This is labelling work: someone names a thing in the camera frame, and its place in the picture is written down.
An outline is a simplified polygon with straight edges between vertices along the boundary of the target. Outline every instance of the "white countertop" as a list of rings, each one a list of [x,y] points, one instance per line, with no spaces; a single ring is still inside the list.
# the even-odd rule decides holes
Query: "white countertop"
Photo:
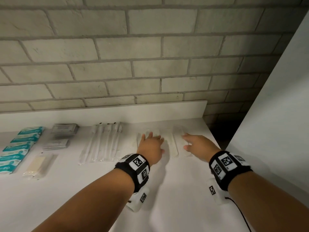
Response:
[[[182,125],[191,134],[204,135],[215,142],[202,118],[125,124],[119,147],[124,156],[136,151],[136,130],[141,128],[172,128]],[[25,179],[22,174],[42,145],[50,138],[44,131],[16,171],[0,176],[0,227],[5,232],[33,230],[69,198],[95,179],[114,168],[115,162],[78,165],[90,127],[81,127],[67,149],[49,151],[58,154],[47,175]],[[4,148],[18,132],[0,133]],[[150,194],[137,213],[127,207],[111,231],[248,231],[233,203],[219,206],[209,192],[206,181],[212,177],[208,164],[194,156],[170,158],[168,145],[162,160],[150,170],[147,183]]]

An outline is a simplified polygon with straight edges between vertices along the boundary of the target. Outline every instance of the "brick wall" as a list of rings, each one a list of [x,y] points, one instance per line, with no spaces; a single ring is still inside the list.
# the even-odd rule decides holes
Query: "brick wall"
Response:
[[[0,112],[207,99],[242,120],[309,0],[0,0]]]

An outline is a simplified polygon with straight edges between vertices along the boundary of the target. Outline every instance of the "black wristband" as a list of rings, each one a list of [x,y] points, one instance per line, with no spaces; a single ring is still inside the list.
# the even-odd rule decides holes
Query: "black wristband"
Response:
[[[121,169],[130,175],[135,185],[134,193],[138,192],[149,179],[149,163],[146,158],[140,154],[124,156],[115,165],[115,168]]]
[[[211,157],[209,167],[219,187],[224,191],[227,191],[234,177],[252,171],[250,165],[241,156],[228,151],[219,151]]]

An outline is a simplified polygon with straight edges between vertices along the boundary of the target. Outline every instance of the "teal and white package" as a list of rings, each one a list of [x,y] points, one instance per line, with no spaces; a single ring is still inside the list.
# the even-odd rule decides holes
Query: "teal and white package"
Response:
[[[8,160],[22,161],[27,153],[28,153],[27,150],[5,151],[2,152],[0,156],[0,161],[8,161]]]
[[[19,163],[17,160],[0,161],[0,174],[12,173]]]
[[[16,143],[10,143],[6,148],[4,148],[2,151],[7,152],[7,151],[29,151],[30,148],[33,146],[34,142],[33,141],[28,141],[28,142],[16,142]]]
[[[38,133],[41,135],[41,133],[44,131],[45,127],[43,126],[37,126],[37,127],[28,127],[28,128],[24,128],[22,129],[18,135],[21,134],[33,134],[33,133]]]
[[[16,138],[14,138],[11,143],[14,142],[27,142],[27,141],[33,141],[37,142],[39,140],[40,134],[38,133],[33,133],[33,134],[20,134],[17,135]]]

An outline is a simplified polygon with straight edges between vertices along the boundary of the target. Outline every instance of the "hand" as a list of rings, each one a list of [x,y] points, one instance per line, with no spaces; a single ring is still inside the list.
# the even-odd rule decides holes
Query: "hand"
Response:
[[[148,160],[149,165],[152,166],[159,162],[162,158],[162,154],[165,152],[161,149],[161,145],[164,142],[164,138],[161,136],[153,137],[153,133],[150,132],[148,138],[145,134],[141,136],[141,142],[137,148],[137,154],[140,154]]]
[[[190,135],[186,133],[182,138],[192,144],[185,145],[183,148],[201,160],[209,162],[214,154],[221,151],[216,144],[202,135]]]

